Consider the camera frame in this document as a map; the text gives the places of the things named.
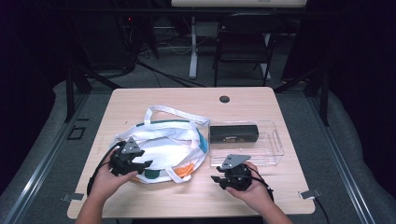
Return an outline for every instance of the chair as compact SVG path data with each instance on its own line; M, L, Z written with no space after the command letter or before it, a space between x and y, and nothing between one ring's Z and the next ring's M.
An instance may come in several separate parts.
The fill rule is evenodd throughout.
M225 16L219 23L218 43L213 63L215 83L218 85L218 67L222 63L266 63L262 85L274 51L274 40L283 29L282 20L275 15L257 13L236 13ZM270 35L268 42L265 35Z

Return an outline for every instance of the black cable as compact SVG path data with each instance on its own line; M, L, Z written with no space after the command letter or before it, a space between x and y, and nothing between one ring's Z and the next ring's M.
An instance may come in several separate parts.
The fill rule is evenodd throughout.
M191 44L191 41L189 39L187 39L186 37L184 37L184 36L177 35L177 36L173 36L173 37L168 38L168 39L164 39L164 40L158 41L158 44L161 44L161 43L164 43L165 45L166 44L174 44L175 45L177 43L189 43L189 44Z
M257 172L254 169L251 169L250 167L248 167L248 169L250 171L253 171L254 173L256 173L259 176L259 178L254 177L254 176L246 176L246 175L233 175L233 177L249 178L252 180L259 181L260 183L262 183L265 186L265 188L268 191L268 195L270 196L271 200L274 201L274 194L273 194L274 190L270 188L270 186L265 182L265 180L262 178L262 176L259 174L259 172Z
M113 74L110 74L110 75L100 75L100 76L101 77L105 77L107 79L112 79L112 78L116 78L116 77L124 77L124 76L126 76L128 74L129 74L129 70L125 69L125 71L121 71L121 72L118 72L118 73L113 73Z
M324 209L324 207L321 204L321 202L319 201L319 199L318 198L314 198L314 201L317 202L317 204L319 205L320 209L322 210L324 216L326 217L327 223L330 224L329 216L327 215L326 210Z
M143 57L145 59L149 59L149 47L144 45L144 46L142 46L142 48L140 48L139 52L140 53L137 56Z
M158 85L159 85L159 87L161 88L161 87L162 87L162 86L161 86L161 82L160 82L160 80L158 79L157 74L156 74L154 71L151 71L151 72L152 72L152 74L154 74L155 79L157 79Z
M160 74L160 75L163 75L163 76L165 76L165 77L168 77L169 79L171 79L171 80L173 80L173 81L179 83L180 85L182 85L182 86L184 86L184 87L192 87L192 86L189 86L189 85L183 83L182 81L187 82L187 83L190 83L190 84L193 84L193 85L196 85L196 86L205 87L205 86L202 85L202 84L199 84L199 83L196 83L196 82L192 82L192 81L188 81L188 80L186 80L186 79L184 79L184 78L181 78L181 77L174 77L174 76L165 74L165 73L163 73L163 72L161 72L161 71L159 71L159 70L157 70L157 69L155 69L155 68L153 68L153 67L150 67L150 66L148 66L147 64L142 63L142 62L140 62L140 61L137 61L136 64L139 64L140 66L145 67L145 68L147 68L148 70L151 70L151 71L153 71L153 72L156 72L156 73L158 73L158 74Z
M171 35L167 35L166 33L168 33L169 31L172 31L172 34ZM162 34L156 34L156 37L158 38L158 37L169 37L169 36L171 36L170 38L168 38L168 40L172 40L172 39L175 39L175 38L177 38L177 35L175 35L175 32L174 32L174 29L172 29L172 28L168 28L168 29L166 29Z
M113 151L114 148L116 147L120 147L122 146L122 142L118 142L116 145L114 145L113 147L111 147L108 152L105 154L105 156L100 160L98 166L95 169L95 172L93 172L93 175L90 178L90 181L88 182L88 186L87 186L87 196L90 196L91 193L91 189L93 186L93 182L95 181L95 178L99 172L99 169L102 168L102 166L106 165L108 162L103 163L105 161L105 159L107 158L108 154L110 154L111 151Z

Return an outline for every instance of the human arm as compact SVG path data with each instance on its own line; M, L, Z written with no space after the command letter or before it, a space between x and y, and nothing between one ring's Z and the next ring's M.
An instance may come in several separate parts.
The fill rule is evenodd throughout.
M250 170L258 171L257 167L246 161L245 165ZM261 178L258 173L251 172L251 175L256 178ZM283 213L283 211L271 200L270 195L264 184L253 180L251 185L245 191L238 191L233 188L226 188L226 190L235 198L244 201L254 211L258 212L268 224L288 224L291 220Z
M137 175L137 171L133 171L127 175L115 176L109 172L110 153L104 161L104 165L99 169L94 179L90 196L87 197L85 203L78 214L76 223L102 223L102 211L106 200L113 195L117 189L132 180Z

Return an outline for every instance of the tote bag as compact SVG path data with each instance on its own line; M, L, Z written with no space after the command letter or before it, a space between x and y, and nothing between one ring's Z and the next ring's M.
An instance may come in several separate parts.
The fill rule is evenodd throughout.
M151 121L155 111L176 115L183 119ZM202 164L208 143L197 125L208 127L209 118L189 114L164 105L148 108L144 123L136 124L125 133L117 134L112 145L132 137L145 153L133 162L152 161L135 180L150 184L164 181L183 183Z

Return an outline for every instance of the grommet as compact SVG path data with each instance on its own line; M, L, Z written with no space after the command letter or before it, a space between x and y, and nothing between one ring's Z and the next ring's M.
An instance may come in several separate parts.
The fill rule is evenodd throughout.
M228 96L220 96L219 99L220 99L220 101L221 101L222 103L224 103L224 104L230 102L230 97L228 97Z

